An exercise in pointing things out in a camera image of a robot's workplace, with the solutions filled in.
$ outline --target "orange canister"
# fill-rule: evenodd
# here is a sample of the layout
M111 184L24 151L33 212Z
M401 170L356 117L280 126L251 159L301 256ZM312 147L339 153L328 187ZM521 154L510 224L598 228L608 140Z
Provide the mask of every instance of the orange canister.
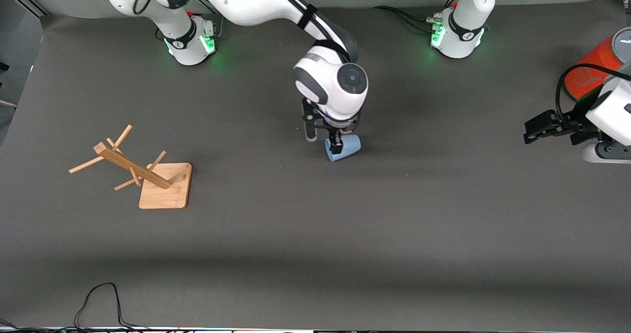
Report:
M623 28L607 37L596 48L582 57L579 63L591 63L617 70L631 61L631 27ZM578 68L565 77L565 88L575 100L602 85L607 73L591 68Z

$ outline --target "tabletop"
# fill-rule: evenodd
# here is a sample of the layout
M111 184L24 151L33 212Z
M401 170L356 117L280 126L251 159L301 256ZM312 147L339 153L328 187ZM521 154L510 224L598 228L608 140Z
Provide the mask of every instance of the tabletop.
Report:
M522 138L622 1L498 6L463 60L391 12L323 12L370 80L363 149L334 163L304 139L290 22L225 23L185 67L147 19L45 18L0 149L1 316L66 326L113 281L143 326L628 331L631 167ZM127 124L132 158L193 164L186 209L138 209L114 164L68 174ZM116 326L113 294L84 317Z

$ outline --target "round gray joint cover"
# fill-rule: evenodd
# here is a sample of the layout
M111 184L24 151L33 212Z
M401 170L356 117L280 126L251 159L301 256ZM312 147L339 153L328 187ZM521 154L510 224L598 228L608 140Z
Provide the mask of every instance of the round gray joint cover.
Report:
M616 32L611 40L611 50L623 64L631 61L631 27Z
M349 93L363 93L368 87L368 79L363 69L347 63L338 70L338 84Z

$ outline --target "square wooden board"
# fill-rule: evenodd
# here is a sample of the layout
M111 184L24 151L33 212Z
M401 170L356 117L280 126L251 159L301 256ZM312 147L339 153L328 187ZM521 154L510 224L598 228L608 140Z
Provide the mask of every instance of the square wooden board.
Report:
M144 210L183 209L189 202L192 170L191 163L158 164L153 172L169 180L171 186L162 189L144 180L138 206Z

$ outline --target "metal lid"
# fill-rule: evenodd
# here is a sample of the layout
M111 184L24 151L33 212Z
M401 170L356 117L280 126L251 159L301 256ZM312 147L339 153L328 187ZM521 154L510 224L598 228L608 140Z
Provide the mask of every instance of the metal lid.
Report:
M631 27L616 32L611 40L611 50L623 64L631 61Z

